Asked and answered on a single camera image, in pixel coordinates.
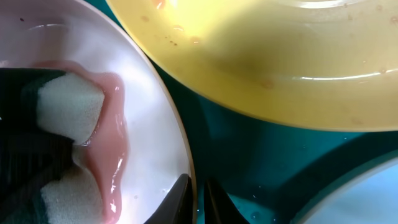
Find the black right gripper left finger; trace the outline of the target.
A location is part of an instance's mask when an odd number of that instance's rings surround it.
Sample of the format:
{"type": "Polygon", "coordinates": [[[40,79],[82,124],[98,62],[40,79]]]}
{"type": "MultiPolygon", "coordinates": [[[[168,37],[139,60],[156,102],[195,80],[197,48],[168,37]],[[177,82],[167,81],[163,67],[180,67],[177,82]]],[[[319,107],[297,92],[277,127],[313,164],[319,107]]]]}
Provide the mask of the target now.
{"type": "Polygon", "coordinates": [[[192,224],[193,187],[188,174],[176,180],[157,210],[144,224],[192,224]]]}

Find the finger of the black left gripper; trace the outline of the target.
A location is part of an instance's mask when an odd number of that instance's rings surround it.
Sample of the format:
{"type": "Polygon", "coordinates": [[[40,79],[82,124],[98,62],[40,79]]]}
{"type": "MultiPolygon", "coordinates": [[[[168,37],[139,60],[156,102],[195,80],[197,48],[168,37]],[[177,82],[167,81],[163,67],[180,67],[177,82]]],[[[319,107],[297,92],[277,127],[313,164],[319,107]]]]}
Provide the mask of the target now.
{"type": "Polygon", "coordinates": [[[1,211],[13,212],[72,166],[73,140],[48,133],[1,134],[1,211]]]}

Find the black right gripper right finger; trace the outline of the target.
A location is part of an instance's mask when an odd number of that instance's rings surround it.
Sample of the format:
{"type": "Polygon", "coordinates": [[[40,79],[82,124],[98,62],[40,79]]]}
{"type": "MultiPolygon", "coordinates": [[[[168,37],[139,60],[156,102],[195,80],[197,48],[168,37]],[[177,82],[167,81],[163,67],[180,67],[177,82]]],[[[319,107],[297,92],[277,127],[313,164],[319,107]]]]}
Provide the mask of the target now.
{"type": "Polygon", "coordinates": [[[214,178],[204,186],[205,224],[249,224],[214,178]]]}

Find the green white sponge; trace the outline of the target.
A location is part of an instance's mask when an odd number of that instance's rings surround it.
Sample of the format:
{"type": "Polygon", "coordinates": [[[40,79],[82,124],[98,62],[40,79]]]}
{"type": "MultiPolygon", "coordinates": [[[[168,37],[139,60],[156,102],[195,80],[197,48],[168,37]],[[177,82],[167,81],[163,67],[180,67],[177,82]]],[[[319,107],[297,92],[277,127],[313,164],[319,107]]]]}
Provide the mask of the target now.
{"type": "MultiPolygon", "coordinates": [[[[55,134],[73,140],[74,147],[91,137],[103,101],[102,89],[72,72],[49,68],[2,68],[1,134],[55,134]]],[[[8,221],[23,208],[40,208],[36,203],[39,192],[13,212],[1,211],[1,222],[8,221]]]]}

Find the white plate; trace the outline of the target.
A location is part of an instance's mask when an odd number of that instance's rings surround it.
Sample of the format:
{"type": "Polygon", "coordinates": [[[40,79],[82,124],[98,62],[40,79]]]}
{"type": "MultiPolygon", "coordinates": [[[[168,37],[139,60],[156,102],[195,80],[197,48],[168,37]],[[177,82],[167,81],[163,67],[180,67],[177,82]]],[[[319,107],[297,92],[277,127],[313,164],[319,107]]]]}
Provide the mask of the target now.
{"type": "Polygon", "coordinates": [[[1,0],[1,69],[77,74],[104,93],[72,167],[39,192],[40,208],[2,223],[145,223],[192,158],[164,83],[130,37],[85,1],[1,0]]]}

